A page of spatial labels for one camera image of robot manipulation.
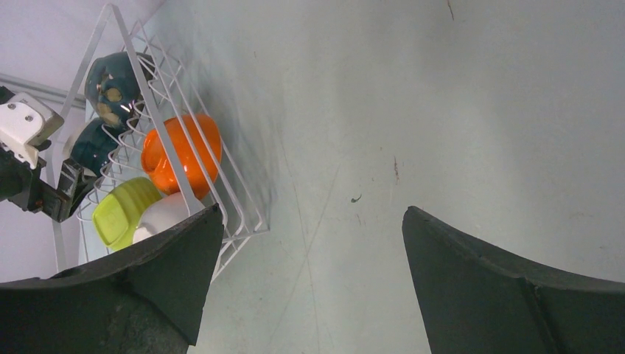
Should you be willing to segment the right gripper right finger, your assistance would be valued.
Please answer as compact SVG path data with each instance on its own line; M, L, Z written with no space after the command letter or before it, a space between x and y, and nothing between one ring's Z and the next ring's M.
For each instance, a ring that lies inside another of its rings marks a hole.
M624 284L563 271L411 206L402 234L432 353L622 353Z

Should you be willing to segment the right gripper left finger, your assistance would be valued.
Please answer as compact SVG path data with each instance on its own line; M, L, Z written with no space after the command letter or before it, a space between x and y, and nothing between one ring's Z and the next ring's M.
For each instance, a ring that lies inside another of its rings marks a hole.
M1 284L3 353L185 353L198 342L224 235L209 206L48 279Z

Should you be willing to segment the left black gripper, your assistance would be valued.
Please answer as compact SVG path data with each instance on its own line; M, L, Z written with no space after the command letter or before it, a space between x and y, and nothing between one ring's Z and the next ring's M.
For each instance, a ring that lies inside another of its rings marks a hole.
M61 223L70 218L84 198L93 190L96 176L87 176L85 168L72 158L63 161L57 188L43 184L39 161L32 170L10 152L1 149L1 200L11 201L28 212L44 212Z

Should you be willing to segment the teal bowl white dots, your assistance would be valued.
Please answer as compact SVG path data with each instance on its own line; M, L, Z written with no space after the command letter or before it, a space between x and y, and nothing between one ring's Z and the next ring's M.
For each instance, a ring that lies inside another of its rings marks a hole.
M117 139L122 132L102 118L94 118L68 138L63 158L71 158L84 167L86 175L101 177L101 169L110 163L109 153L119 147Z

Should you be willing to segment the lime green square bowl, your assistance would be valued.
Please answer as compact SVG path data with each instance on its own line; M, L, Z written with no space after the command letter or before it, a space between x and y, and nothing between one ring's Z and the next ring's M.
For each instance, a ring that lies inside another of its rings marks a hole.
M159 190L145 177L115 187L92 213L94 228L104 245L113 251L130 246L144 211L161 199Z

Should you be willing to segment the dark blue floral bowl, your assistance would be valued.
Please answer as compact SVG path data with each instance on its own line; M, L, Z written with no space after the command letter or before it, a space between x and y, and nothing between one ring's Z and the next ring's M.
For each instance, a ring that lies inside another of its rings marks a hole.
M85 79L84 95L106 124L124 128L142 98L127 52L97 58Z

